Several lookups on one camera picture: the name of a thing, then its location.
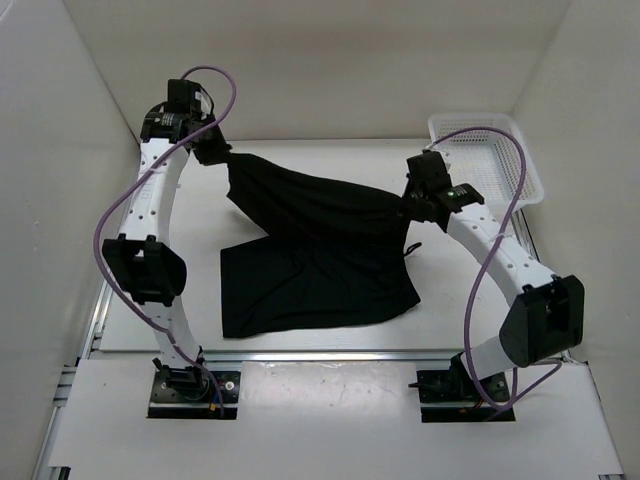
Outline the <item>black shorts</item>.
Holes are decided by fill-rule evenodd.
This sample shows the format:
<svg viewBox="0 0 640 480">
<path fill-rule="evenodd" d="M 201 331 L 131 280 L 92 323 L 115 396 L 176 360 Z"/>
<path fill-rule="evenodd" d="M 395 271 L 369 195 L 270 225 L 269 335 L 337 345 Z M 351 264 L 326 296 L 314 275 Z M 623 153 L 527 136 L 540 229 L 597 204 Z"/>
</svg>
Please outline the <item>black shorts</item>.
<svg viewBox="0 0 640 480">
<path fill-rule="evenodd" d="M 419 304 L 399 195 L 253 154 L 227 171 L 228 199 L 266 235 L 220 252 L 224 338 L 379 324 Z"/>
</svg>

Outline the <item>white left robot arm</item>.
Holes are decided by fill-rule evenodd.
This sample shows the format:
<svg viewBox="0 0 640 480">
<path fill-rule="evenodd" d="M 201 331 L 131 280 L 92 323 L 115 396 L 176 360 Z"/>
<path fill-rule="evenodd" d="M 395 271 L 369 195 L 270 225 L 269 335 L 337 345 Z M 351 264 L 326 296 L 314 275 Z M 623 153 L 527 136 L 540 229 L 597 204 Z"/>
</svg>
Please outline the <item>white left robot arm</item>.
<svg viewBox="0 0 640 480">
<path fill-rule="evenodd" d="M 187 266 L 170 246 L 178 183 L 191 152 L 218 128 L 206 94 L 152 108 L 141 129 L 135 183 L 102 215 L 93 239 L 98 267 L 113 292 L 154 333 L 154 365 L 166 386 L 188 402 L 222 407 L 182 302 Z"/>
</svg>

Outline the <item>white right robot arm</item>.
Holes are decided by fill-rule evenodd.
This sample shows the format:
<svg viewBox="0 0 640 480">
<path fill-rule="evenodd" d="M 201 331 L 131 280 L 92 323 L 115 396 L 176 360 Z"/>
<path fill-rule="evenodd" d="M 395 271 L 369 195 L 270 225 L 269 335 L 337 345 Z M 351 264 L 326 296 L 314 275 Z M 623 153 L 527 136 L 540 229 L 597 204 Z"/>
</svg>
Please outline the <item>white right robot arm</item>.
<svg viewBox="0 0 640 480">
<path fill-rule="evenodd" d="M 470 339 L 473 300 L 489 276 L 509 311 L 498 333 L 451 359 L 449 387 L 460 399 L 480 393 L 486 379 L 526 368 L 582 343 L 585 288 L 574 275 L 561 277 L 508 236 L 480 194 L 468 184 L 428 190 L 409 180 L 402 196 L 407 216 L 437 224 L 478 261 L 480 271 L 465 308 L 463 338 Z"/>
</svg>

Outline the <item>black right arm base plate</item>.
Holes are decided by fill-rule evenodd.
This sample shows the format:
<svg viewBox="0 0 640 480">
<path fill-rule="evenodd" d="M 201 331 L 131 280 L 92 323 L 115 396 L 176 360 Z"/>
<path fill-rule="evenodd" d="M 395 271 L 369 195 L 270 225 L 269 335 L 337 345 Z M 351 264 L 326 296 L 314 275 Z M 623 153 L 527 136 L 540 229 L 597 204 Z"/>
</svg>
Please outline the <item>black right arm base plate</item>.
<svg viewBox="0 0 640 480">
<path fill-rule="evenodd" d="M 451 359 L 447 370 L 419 370 L 408 385 L 418 392 L 422 423 L 514 422 L 512 408 L 493 409 L 479 394 L 469 377 L 461 354 Z"/>
</svg>

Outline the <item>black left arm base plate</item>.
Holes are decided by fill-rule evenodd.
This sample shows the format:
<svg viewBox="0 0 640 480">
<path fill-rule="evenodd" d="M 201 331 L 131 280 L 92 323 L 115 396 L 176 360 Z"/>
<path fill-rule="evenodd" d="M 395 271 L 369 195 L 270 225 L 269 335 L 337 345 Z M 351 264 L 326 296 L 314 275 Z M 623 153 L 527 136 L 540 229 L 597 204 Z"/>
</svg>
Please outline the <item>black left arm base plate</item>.
<svg viewBox="0 0 640 480">
<path fill-rule="evenodd" d="M 201 370 L 173 369 L 153 360 L 155 372 L 147 417 L 149 419 L 235 420 L 241 388 L 240 371 L 212 371 L 217 382 Z"/>
</svg>

